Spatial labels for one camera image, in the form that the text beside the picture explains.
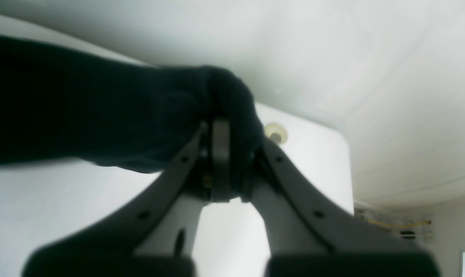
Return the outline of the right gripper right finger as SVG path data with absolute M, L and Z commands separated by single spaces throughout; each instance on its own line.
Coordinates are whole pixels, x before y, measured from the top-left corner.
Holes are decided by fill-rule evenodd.
M 439 277 L 429 252 L 329 200 L 269 139 L 244 181 L 271 251 L 265 277 Z

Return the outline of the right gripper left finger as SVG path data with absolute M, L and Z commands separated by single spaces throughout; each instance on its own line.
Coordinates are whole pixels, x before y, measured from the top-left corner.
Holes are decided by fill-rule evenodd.
M 230 124 L 202 125 L 141 194 L 29 258 L 25 277 L 195 277 L 191 257 L 202 209 L 227 203 Z

